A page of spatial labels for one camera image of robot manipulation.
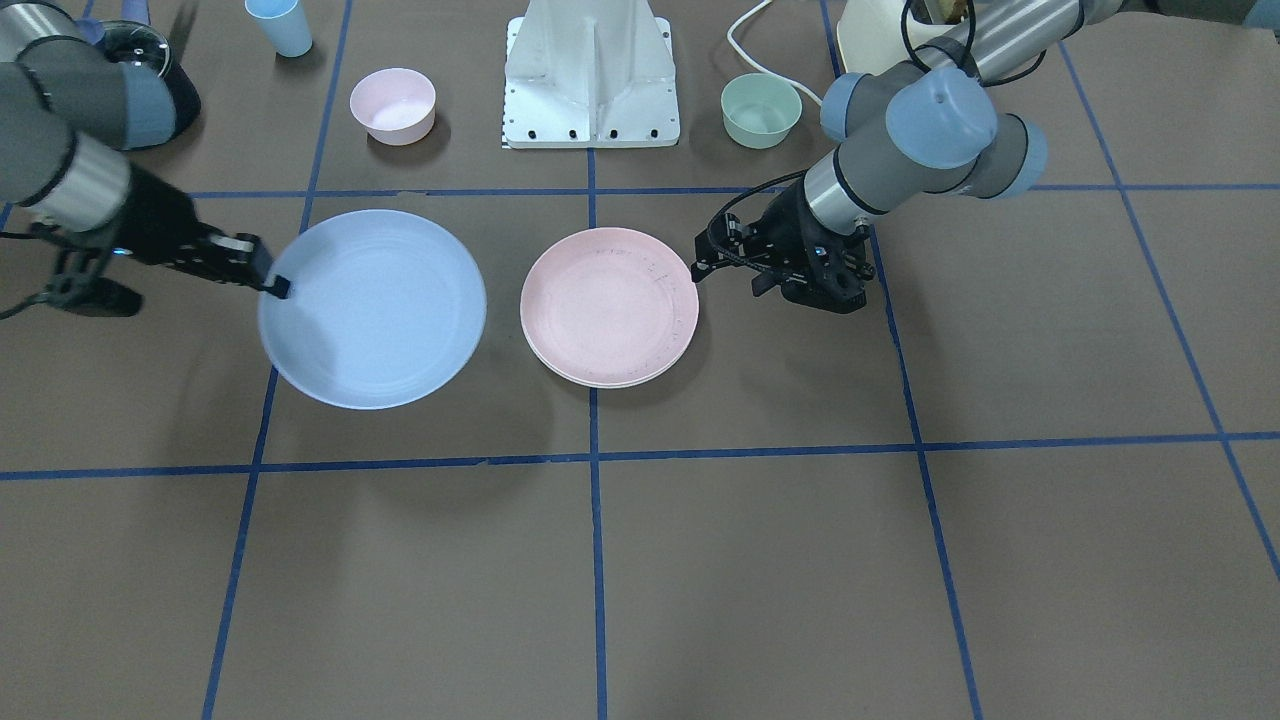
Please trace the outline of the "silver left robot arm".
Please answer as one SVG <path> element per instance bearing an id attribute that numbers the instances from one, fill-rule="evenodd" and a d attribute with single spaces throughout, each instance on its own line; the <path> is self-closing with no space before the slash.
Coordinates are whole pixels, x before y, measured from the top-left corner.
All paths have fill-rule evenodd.
<path id="1" fill-rule="evenodd" d="M 694 282 L 754 272 L 751 291 L 849 314 L 876 278 L 873 225 L 919 193 L 1006 199 L 1030 188 L 1048 159 L 1043 132 L 995 109 L 989 88 L 1032 73 L 1041 54 L 1119 1 L 997 1 L 937 38 L 905 42 L 881 73 L 840 76 L 820 104 L 835 147 L 810 168 L 774 179 L 759 219 L 723 206 L 695 238 Z"/>

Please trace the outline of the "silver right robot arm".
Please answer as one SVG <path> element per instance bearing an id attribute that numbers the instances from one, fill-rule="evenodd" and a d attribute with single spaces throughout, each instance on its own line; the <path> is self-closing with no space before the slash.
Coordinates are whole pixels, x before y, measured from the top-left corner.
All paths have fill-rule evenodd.
<path id="1" fill-rule="evenodd" d="M 19 301 L 82 316 L 133 316 L 140 293 L 106 277 L 128 256 L 287 299 L 255 234 L 200 220 L 188 193 L 128 152 L 174 140 L 200 111 L 175 67 L 114 61 L 52 1 L 3 4 L 3 201 L 58 251 L 45 287 Z"/>

